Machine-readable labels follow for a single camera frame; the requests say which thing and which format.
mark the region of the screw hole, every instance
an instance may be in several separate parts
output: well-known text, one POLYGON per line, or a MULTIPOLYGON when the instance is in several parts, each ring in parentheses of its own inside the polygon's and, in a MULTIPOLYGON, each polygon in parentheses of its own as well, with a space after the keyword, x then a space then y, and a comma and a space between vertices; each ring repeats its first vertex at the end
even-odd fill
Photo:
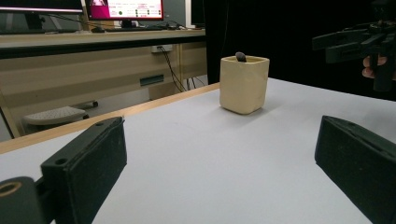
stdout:
POLYGON ((21 182, 11 182, 0 186, 0 197, 7 196, 19 189, 22 186, 21 182))

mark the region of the keyboard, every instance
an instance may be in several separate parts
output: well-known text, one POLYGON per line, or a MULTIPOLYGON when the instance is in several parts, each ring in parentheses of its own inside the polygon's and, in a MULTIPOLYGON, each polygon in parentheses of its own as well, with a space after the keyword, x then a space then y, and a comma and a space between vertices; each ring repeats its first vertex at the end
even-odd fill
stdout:
POLYGON ((161 31, 163 28, 158 26, 131 27, 131 28, 105 28, 106 32, 140 32, 140 31, 161 31))
POLYGON ((15 29, 15 30, 0 30, 0 35, 40 35, 40 34, 64 34, 75 33, 76 29, 15 29))

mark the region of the cream ceramic cup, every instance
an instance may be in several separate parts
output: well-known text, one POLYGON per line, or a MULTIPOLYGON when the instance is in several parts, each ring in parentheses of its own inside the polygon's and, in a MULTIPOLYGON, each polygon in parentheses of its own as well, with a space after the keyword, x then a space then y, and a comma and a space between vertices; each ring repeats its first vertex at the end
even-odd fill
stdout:
POLYGON ((245 63, 235 56, 221 59, 220 105, 237 114, 250 114, 263 107, 270 60, 246 56, 245 63))

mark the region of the black background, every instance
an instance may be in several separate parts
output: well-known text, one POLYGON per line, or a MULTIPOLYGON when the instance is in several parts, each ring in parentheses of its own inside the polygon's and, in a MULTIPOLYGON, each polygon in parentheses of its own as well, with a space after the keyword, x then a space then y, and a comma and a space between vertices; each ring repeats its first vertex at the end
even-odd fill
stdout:
POLYGON ((222 57, 242 51, 269 58, 269 77, 394 101, 395 87, 374 91, 374 81, 361 75, 362 59, 327 64, 324 50, 312 50, 315 36, 375 21, 371 3, 205 0, 208 82, 219 82, 222 57))

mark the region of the floor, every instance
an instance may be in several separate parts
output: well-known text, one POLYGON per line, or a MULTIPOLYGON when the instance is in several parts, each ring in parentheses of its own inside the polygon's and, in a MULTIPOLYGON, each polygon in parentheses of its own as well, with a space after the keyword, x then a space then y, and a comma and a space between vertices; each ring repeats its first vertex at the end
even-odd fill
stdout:
MULTIPOLYGON (((207 85, 207 76, 196 77, 194 80, 191 78, 187 81, 184 81, 184 87, 186 90, 196 89, 202 86, 207 85)), ((120 110, 129 106, 142 104, 150 101, 149 98, 149 90, 143 89, 140 91, 131 91, 124 94, 111 96, 103 99, 98 99, 97 107, 93 107, 92 103, 87 103, 84 105, 77 105, 76 107, 85 109, 88 115, 91 117, 105 114, 108 112, 120 110)), ((57 127, 62 124, 57 125, 47 125, 47 126, 35 126, 35 125, 25 125, 25 129, 27 133, 35 133, 40 132, 42 130, 47 130, 53 127, 57 127)), ((2 136, 4 132, 0 132, 0 141, 8 140, 9 137, 2 136)))

